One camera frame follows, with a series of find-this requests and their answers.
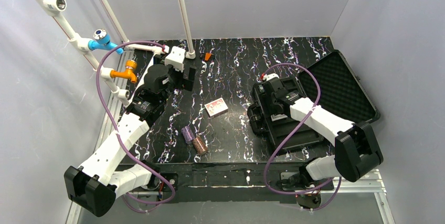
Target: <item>orange block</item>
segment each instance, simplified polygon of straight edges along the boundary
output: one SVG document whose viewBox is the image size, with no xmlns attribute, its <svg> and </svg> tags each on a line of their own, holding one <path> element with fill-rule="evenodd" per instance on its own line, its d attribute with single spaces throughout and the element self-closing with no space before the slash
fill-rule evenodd
<svg viewBox="0 0 445 224">
<path fill-rule="evenodd" d="M 211 57 L 211 53 L 207 52 L 206 55 L 204 56 L 204 60 L 208 61 Z"/>
</svg>

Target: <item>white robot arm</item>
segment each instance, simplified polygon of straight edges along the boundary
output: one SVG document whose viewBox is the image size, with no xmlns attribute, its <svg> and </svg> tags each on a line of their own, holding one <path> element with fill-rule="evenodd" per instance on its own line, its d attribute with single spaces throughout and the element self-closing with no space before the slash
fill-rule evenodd
<svg viewBox="0 0 445 224">
<path fill-rule="evenodd" d="M 167 56 L 154 55 L 145 69 L 118 123 L 127 149 L 131 149 L 164 112 L 165 102 L 175 89 L 192 90 L 196 68 L 184 67 L 185 53 L 185 49 L 173 47 Z M 68 197 L 98 217 L 121 195 L 147 185 L 152 175 L 138 164 L 115 172 L 125 156 L 116 134 L 113 131 L 86 161 L 78 168 L 70 166 L 64 174 Z"/>
<path fill-rule="evenodd" d="M 335 147 L 335 155 L 315 158 L 300 167 L 295 181 L 308 185 L 316 180 L 342 176 L 355 182 L 383 162 L 374 131 L 367 122 L 354 123 L 332 114 L 299 94 L 288 90 L 276 74 L 263 77 L 264 97 L 270 114 L 284 114 L 304 122 L 323 135 Z"/>
</svg>

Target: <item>white pole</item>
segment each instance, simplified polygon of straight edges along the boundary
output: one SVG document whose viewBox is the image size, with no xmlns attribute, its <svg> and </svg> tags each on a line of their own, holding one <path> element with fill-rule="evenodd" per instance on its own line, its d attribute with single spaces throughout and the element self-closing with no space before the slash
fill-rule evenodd
<svg viewBox="0 0 445 224">
<path fill-rule="evenodd" d="M 178 0 L 178 2 L 179 2 L 179 8 L 181 10 L 182 20 L 184 22 L 185 35 L 187 36 L 188 52 L 186 54 L 186 58 L 195 59 L 196 54 L 195 54 L 195 49 L 193 48 L 192 35 L 190 34 L 190 26 L 188 24 L 187 11 L 185 9 L 185 1 Z"/>
<path fill-rule="evenodd" d="M 113 25 L 115 26 L 116 30 L 118 31 L 121 39 L 123 42 L 128 42 L 128 38 L 124 33 L 124 30 L 121 27 L 121 24 L 119 24 L 118 18 L 116 18 L 116 15 L 113 12 L 113 9 L 111 9 L 110 4 L 107 0 L 100 0 L 103 7 L 105 8 L 105 11 L 107 12 L 108 16 L 110 17 L 111 21 L 113 22 Z"/>
<path fill-rule="evenodd" d="M 80 53 L 82 54 L 87 60 L 88 62 L 91 64 L 91 66 L 93 67 L 93 69 L 95 71 L 97 71 L 97 67 L 99 66 L 99 62 L 96 60 L 96 58 L 94 57 L 94 55 L 90 52 L 90 51 L 84 51 L 81 50 L 78 47 L 78 43 L 80 40 L 82 40 L 83 38 L 80 38 L 80 36 L 74 31 L 74 29 L 71 27 L 71 25 L 68 23 L 68 21 L 65 19 L 65 17 L 62 14 L 62 11 L 65 10 L 65 5 L 66 3 L 64 3 L 63 6 L 63 10 L 48 10 L 47 6 L 44 4 L 45 1 L 47 0 L 36 0 L 37 3 L 44 9 L 44 11 L 51 16 L 54 21 L 59 25 L 60 29 L 62 29 L 62 31 L 65 33 L 65 35 L 68 37 L 68 41 L 74 46 L 74 48 Z M 110 87 L 111 92 L 116 95 L 116 97 L 125 105 L 128 106 L 130 103 L 128 101 L 128 99 L 125 98 L 119 98 L 118 97 L 118 91 L 119 91 L 119 87 L 116 86 L 116 84 L 112 81 L 106 81 L 106 84 L 108 85 L 108 87 Z"/>
</svg>

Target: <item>orange object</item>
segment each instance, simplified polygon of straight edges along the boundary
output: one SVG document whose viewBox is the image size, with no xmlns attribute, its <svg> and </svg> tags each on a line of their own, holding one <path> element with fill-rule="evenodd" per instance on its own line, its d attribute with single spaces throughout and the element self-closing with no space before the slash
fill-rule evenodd
<svg viewBox="0 0 445 224">
<path fill-rule="evenodd" d="M 136 69 L 136 66 L 137 66 L 136 61 L 127 60 L 125 63 L 125 71 L 117 72 L 117 71 L 111 70 L 110 77 L 111 78 L 118 77 L 118 78 L 129 79 L 131 81 L 131 83 L 136 83 L 137 77 L 133 72 Z"/>
<path fill-rule="evenodd" d="M 208 61 L 211 57 L 211 53 L 207 52 L 206 55 L 204 56 L 204 60 Z"/>
</svg>

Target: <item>open case lid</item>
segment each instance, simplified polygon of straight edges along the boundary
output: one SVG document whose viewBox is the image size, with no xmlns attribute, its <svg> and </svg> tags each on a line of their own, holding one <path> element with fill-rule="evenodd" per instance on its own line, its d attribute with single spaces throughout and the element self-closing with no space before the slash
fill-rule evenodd
<svg viewBox="0 0 445 224">
<path fill-rule="evenodd" d="M 319 105 L 325 110 L 355 123 L 371 123 L 380 118 L 380 113 L 340 51 L 334 50 L 308 70 L 320 85 Z M 317 89 L 312 78 L 305 71 L 301 71 L 297 78 L 309 99 L 315 101 Z"/>
</svg>

